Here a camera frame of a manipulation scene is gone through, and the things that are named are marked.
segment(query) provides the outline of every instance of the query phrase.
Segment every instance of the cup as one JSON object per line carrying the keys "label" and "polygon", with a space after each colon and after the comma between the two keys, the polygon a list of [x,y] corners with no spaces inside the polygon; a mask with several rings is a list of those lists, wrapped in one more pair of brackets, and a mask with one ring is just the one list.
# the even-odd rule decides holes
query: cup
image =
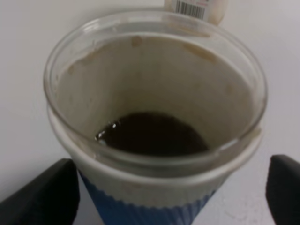
{"label": "cup", "polygon": [[[63,38],[45,68],[51,126],[106,225],[190,225],[263,135],[263,71],[221,28],[167,12],[91,21]],[[99,143],[109,122],[161,112],[189,124],[210,150],[131,154]]]}

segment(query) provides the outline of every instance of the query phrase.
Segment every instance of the bottle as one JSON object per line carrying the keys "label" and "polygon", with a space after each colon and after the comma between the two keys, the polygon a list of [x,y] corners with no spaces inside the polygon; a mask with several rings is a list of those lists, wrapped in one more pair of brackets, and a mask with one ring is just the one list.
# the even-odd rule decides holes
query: bottle
{"label": "bottle", "polygon": [[165,0],[165,10],[219,25],[227,4],[228,0]]}

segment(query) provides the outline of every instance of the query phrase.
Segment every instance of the cup rim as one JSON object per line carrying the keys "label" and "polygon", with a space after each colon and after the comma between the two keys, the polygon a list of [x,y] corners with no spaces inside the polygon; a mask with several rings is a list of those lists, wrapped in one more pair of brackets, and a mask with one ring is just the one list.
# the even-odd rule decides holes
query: cup rim
{"label": "cup rim", "polygon": [[[105,24],[106,23],[111,23],[111,21],[114,20],[118,20],[125,17],[144,17],[147,18],[147,16],[173,16],[173,17],[177,17],[177,18],[182,18],[185,20],[190,20],[192,23],[197,22],[198,24],[201,24],[204,27],[208,27],[209,29],[211,29],[212,31],[214,31],[215,33],[219,34],[220,36],[222,36],[222,38],[226,39],[227,41],[230,42],[230,44],[232,44],[233,46],[237,47],[242,54],[244,54],[246,56],[246,58],[250,61],[251,65],[254,68],[254,71],[260,75],[260,77],[262,78],[262,82],[263,82],[263,87],[264,87],[264,104],[262,106],[262,108],[260,109],[260,112],[257,114],[257,116],[255,117],[254,120],[252,120],[252,122],[247,126],[247,129],[245,129],[242,133],[240,133],[238,136],[236,136],[235,138],[229,140],[226,143],[223,143],[222,145],[210,149],[209,152],[207,153],[196,153],[196,154],[192,154],[192,155],[188,155],[188,156],[183,156],[183,157],[153,157],[153,156],[144,156],[144,155],[137,155],[137,154],[133,154],[133,153],[128,153],[128,152],[124,152],[118,149],[114,149],[111,147],[107,147],[102,145],[101,143],[97,142],[96,140],[89,138],[87,136],[85,136],[84,134],[82,134],[80,131],[78,131],[77,129],[75,129],[64,117],[64,115],[60,112],[58,106],[56,105],[54,98],[53,98],[53,94],[52,94],[52,90],[49,87],[50,86],[50,77],[52,75],[52,67],[56,62],[56,58],[57,56],[60,54],[61,50],[68,45],[68,43],[78,37],[80,37],[83,33],[85,32],[89,32],[90,29],[94,29],[97,30],[99,29],[99,24]],[[238,143],[240,140],[243,140],[245,137],[247,137],[256,127],[257,125],[260,123],[266,107],[267,107],[267,102],[268,102],[268,87],[267,87],[267,82],[266,82],[266,77],[264,74],[264,71],[261,67],[261,65],[259,64],[258,60],[256,59],[256,57],[252,54],[252,52],[241,42],[239,41],[236,37],[234,37],[233,35],[231,35],[229,32],[227,32],[226,30],[217,27],[215,25],[209,24],[207,22],[204,22],[202,20],[199,19],[195,19],[186,15],[180,15],[180,14],[175,14],[175,13],[170,13],[170,12],[163,12],[163,11],[133,11],[133,12],[125,12],[125,13],[118,13],[118,14],[113,14],[113,15],[108,15],[108,16],[104,16],[104,17],[100,17],[97,19],[94,19],[90,22],[85,23],[82,26],[79,26],[78,28],[74,29],[73,31],[69,32],[65,37],[63,37],[58,44],[54,47],[54,49],[52,50],[47,62],[46,62],[46,66],[45,66],[45,70],[44,70],[44,80],[43,80],[43,85],[44,85],[44,92],[46,95],[46,99],[47,99],[47,103],[50,106],[51,110],[54,112],[54,114],[59,118],[60,122],[62,122],[64,124],[64,126],[66,126],[68,129],[70,129],[72,132],[74,132],[76,135],[78,135],[79,137],[81,137],[82,139],[84,139],[85,141],[89,142],[89,143],[93,143],[93,144],[97,144],[100,147],[100,150],[102,151],[102,153],[104,155],[109,155],[114,159],[118,159],[118,160],[126,160],[130,163],[135,163],[135,164],[143,164],[143,165],[166,165],[166,164],[170,164],[170,165],[183,165],[183,164],[188,164],[188,163],[194,163],[197,162],[201,159],[203,159],[203,157],[207,157],[207,156],[211,156],[216,154],[216,152],[222,152],[225,149],[230,148],[231,146],[235,145],[236,143]]]}

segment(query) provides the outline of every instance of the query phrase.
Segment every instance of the white table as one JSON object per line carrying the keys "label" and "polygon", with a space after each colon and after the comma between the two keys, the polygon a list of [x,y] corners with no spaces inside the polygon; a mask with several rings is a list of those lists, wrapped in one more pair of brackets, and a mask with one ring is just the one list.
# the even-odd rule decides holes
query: white table
{"label": "white table", "polygon": [[[42,77],[59,39],[98,16],[160,9],[162,0],[0,0],[0,201],[67,153],[46,116]],[[270,101],[254,158],[213,196],[195,225],[274,225],[264,197],[270,156],[300,161],[300,1],[230,0],[222,26],[261,62]],[[81,183],[75,225],[100,225]]]}

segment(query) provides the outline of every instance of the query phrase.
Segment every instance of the coffee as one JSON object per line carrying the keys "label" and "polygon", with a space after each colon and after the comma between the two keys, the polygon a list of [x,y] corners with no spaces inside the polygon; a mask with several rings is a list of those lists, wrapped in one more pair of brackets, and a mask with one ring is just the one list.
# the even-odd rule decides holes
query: coffee
{"label": "coffee", "polygon": [[110,123],[95,137],[126,152],[173,157],[208,150],[205,141],[189,125],[158,112],[137,112]]}

